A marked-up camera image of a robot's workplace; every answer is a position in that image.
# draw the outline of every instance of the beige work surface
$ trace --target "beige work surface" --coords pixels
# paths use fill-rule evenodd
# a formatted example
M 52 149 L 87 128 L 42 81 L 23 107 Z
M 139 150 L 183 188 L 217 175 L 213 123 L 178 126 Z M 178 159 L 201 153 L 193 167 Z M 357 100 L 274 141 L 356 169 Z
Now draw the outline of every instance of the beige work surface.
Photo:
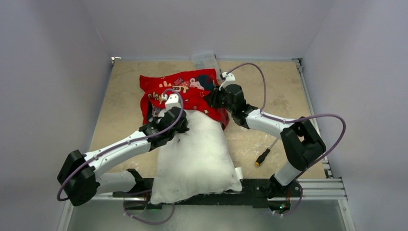
M 236 61 L 220 61 L 222 71 L 241 64 Z M 267 103 L 264 109 L 273 115 L 286 118 L 308 116 L 309 110 L 302 83 L 293 62 L 254 62 L 263 70 L 267 83 Z M 125 138 L 142 125 L 139 76 L 166 76 L 193 70 L 191 61 L 117 61 L 112 70 L 106 95 L 95 128 L 90 150 L 97 150 Z M 242 86 L 247 102 L 261 107 L 263 85 L 260 73 L 253 66 L 243 66 L 234 75 Z M 231 158 L 236 167 L 242 167 L 244 178 L 269 178 L 286 161 L 283 145 L 278 141 L 260 167 L 257 157 L 275 140 L 274 137 L 256 130 L 247 130 L 231 121 L 225 129 Z M 143 177 L 156 174 L 157 150 L 131 158 L 112 172 L 136 169 Z M 310 168 L 304 179 L 326 178 L 321 163 Z

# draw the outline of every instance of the white wall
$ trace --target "white wall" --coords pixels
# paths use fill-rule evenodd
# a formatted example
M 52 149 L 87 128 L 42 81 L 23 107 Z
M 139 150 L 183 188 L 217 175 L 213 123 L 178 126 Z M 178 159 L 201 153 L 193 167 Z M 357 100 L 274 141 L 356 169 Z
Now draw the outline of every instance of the white wall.
M 303 57 L 334 0 L 84 0 L 112 56 Z
M 88 149 L 110 62 L 82 1 L 1 1 L 1 230 L 56 229 L 56 176 Z
M 408 1 L 337 0 L 304 58 L 316 113 L 344 116 L 329 156 L 359 231 L 408 230 Z M 320 120 L 327 143 L 339 123 Z

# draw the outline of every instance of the white stuffing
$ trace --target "white stuffing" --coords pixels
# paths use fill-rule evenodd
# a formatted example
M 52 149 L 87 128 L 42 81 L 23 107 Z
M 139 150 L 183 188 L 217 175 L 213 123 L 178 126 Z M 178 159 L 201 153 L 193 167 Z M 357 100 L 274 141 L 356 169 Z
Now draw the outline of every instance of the white stuffing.
M 201 193 L 242 190 L 221 124 L 200 111 L 185 111 L 190 130 L 159 148 L 152 204 L 174 203 Z

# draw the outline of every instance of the purple cable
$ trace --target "purple cable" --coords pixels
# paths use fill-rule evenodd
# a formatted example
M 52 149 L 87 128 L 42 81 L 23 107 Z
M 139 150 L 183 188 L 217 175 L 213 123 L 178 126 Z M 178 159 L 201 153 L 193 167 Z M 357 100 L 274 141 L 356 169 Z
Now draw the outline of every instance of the purple cable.
M 152 190 L 145 190 L 145 191 L 142 191 L 142 192 L 130 193 L 129 196 L 137 196 L 137 195 L 140 195 L 140 194 L 143 194 L 143 193 L 150 193 L 151 191 Z M 148 224 L 148 225 L 162 225 L 162 224 L 168 222 L 168 220 L 170 220 L 171 217 L 173 216 L 175 209 L 176 209 L 176 206 L 173 205 L 173 208 L 171 209 L 171 213 L 166 219 L 164 219 L 162 221 L 159 221 L 159 222 L 153 222 L 153 221 L 147 221 L 147 220 L 140 219 L 140 218 L 135 217 L 134 215 L 128 213 L 128 211 L 126 210 L 126 207 L 125 207 L 125 201 L 123 202 L 123 211 L 125 212 L 124 215 L 127 215 L 130 218 L 133 218 L 135 220 L 138 220 L 138 221 L 140 221 L 142 223 L 145 223 L 145 224 Z
M 172 127 L 174 127 L 174 126 L 178 123 L 178 121 L 179 121 L 180 118 L 181 118 L 181 115 L 183 114 L 183 109 L 184 109 L 183 99 L 182 99 L 181 95 L 180 95 L 177 91 L 175 91 L 175 90 L 173 90 L 173 89 L 166 89 L 166 90 L 163 92 L 163 95 L 165 95 L 168 91 L 172 91 L 173 93 L 177 94 L 178 97 L 180 98 L 181 110 L 180 110 L 180 113 L 178 114 L 176 120 L 175 120 L 169 127 L 167 127 L 166 129 L 164 129 L 164 130 L 162 130 L 162 131 L 160 131 L 160 132 L 158 132 L 158 133 L 149 135 L 149 136 L 131 139 L 131 140 L 130 140 L 130 143 L 137 142 L 137 141 L 141 141 L 141 140 L 146 140 L 146 139 L 148 139 L 148 138 L 161 135 L 161 134 L 163 134 L 163 133 L 169 131 Z M 110 148 L 108 148 L 108 149 L 106 149 L 106 150 L 103 150 L 102 152 L 100 152 L 99 154 L 96 155 L 96 158 L 100 158 L 100 157 L 102 157 L 103 155 L 105 155 L 107 152 L 110 152 L 110 151 L 112 151 L 112 150 L 114 150 L 114 149 L 116 149 L 116 148 L 122 147 L 122 146 L 124 146 L 124 145 L 128 145 L 128 142 L 125 141 L 125 142 L 119 143 L 119 144 L 117 144 L 117 145 L 115 145 L 115 146 L 112 146 L 112 147 L 110 147 Z M 94 160 L 95 160 L 95 157 L 92 157 L 91 159 L 87 160 L 86 162 L 84 162 L 83 164 L 81 164 L 78 168 L 76 168 L 76 169 L 64 180 L 64 182 L 61 184 L 61 187 L 60 187 L 60 189 L 58 190 L 58 193 L 57 193 L 57 200 L 58 200 L 58 201 L 66 201 L 66 200 L 68 200 L 68 197 L 67 197 L 67 198 L 61 198 L 61 193 L 63 192 L 63 190 L 64 190 L 66 184 L 69 182 L 69 180 L 70 180 L 76 173 L 78 173 L 80 170 L 82 170 L 83 167 L 85 167 L 86 165 L 88 165 L 89 163 L 91 163 L 91 162 L 94 161 Z
M 289 214 L 291 214 L 292 212 L 294 212 L 294 211 L 299 207 L 300 202 L 302 201 L 303 188 L 302 188 L 302 186 L 300 185 L 300 183 L 299 183 L 296 179 L 294 179 L 294 181 L 299 185 L 299 190 L 300 190 L 299 200 L 298 200 L 297 203 L 294 205 L 294 207 L 289 210 L 289 212 L 287 212 L 287 213 L 282 213 L 282 216 L 286 216 L 286 215 L 289 215 Z
M 269 116 L 269 115 L 263 114 L 263 110 L 264 110 L 264 108 L 265 108 L 266 100 L 267 100 L 267 85 L 266 85 L 264 73 L 262 72 L 261 68 L 259 68 L 258 65 L 253 64 L 253 63 L 243 63 L 243 64 L 238 65 L 238 66 L 234 67 L 233 69 L 231 69 L 229 72 L 227 72 L 227 74 L 233 72 L 234 70 L 236 70 L 236 69 L 238 69 L 238 68 L 240 68 L 240 67 L 242 67 L 242 66 L 244 66 L 244 65 L 252 65 L 252 66 L 256 67 L 256 68 L 258 69 L 258 71 L 261 73 L 262 81 L 264 82 L 264 102 L 263 102 L 263 104 L 262 104 L 262 107 L 260 108 L 261 116 L 263 116 L 263 117 L 265 117 L 265 118 L 268 118 L 268 119 L 272 119 L 272 120 L 281 122 L 281 123 L 284 123 L 284 124 L 285 124 L 285 123 L 286 123 L 286 124 L 292 124 L 292 123 L 302 122 L 302 121 L 305 121 L 305 120 L 309 120 L 309 119 L 313 119 L 313 118 L 321 118 L 321 117 L 335 117 L 335 118 L 337 118 L 337 119 L 339 119 L 339 120 L 341 121 L 341 123 L 342 123 L 342 125 L 343 125 L 343 128 L 342 128 L 342 132 L 340 133 L 339 138 L 336 140 L 336 142 L 333 144 L 333 146 L 332 146 L 330 149 L 328 149 L 321 157 L 319 157 L 316 161 L 314 161 L 313 163 L 311 163 L 308 167 L 312 167 L 314 164 L 316 164 L 317 162 L 319 162 L 320 160 L 322 160 L 323 158 L 325 158 L 328 154 L 330 154 L 330 153 L 333 151 L 333 149 L 340 143 L 341 139 L 342 139 L 343 136 L 344 136 L 345 128 L 346 128 L 346 124 L 345 124 L 344 119 L 341 118 L 339 115 L 336 115 L 336 114 L 318 114 L 318 115 L 311 115 L 311 116 L 304 117 L 304 118 L 300 118 L 300 119 L 295 119 L 295 120 L 290 120 L 290 121 L 284 121 L 284 120 L 282 120 L 282 119 L 279 119 L 279 118 L 276 118 L 276 117 L 273 117 L 273 116 Z M 296 203 L 296 205 L 294 206 L 294 208 L 291 209 L 291 210 L 290 210 L 288 213 L 286 213 L 285 215 L 288 215 L 288 214 L 290 214 L 292 211 L 294 211 L 295 209 L 297 209 L 297 207 L 299 206 L 299 204 L 300 204 L 300 202 L 301 202 L 301 200 L 302 200 L 303 189 L 302 189 L 302 186 L 300 185 L 300 183 L 297 181 L 297 178 L 299 178 L 306 170 L 302 171 L 302 172 L 301 172 L 299 175 L 297 175 L 296 178 L 294 179 L 294 180 L 299 184 L 299 188 L 300 188 L 300 190 L 301 190 L 301 191 L 300 191 L 300 197 L 299 197 L 299 201 Z
M 264 82 L 264 103 L 262 104 L 262 107 L 261 107 L 261 114 L 262 114 L 262 111 L 264 110 L 265 105 L 267 103 L 267 83 L 265 81 L 264 72 L 262 72 L 261 68 L 258 65 L 253 64 L 253 63 L 244 63 L 244 64 L 238 65 L 238 66 L 234 67 L 233 69 L 231 69 L 229 72 L 227 72 L 227 75 L 229 73 L 235 71 L 236 69 L 238 69 L 238 68 L 240 68 L 242 66 L 245 66 L 245 65 L 252 65 L 252 66 L 254 66 L 254 67 L 256 67 L 258 69 L 259 73 L 261 73 L 262 81 Z

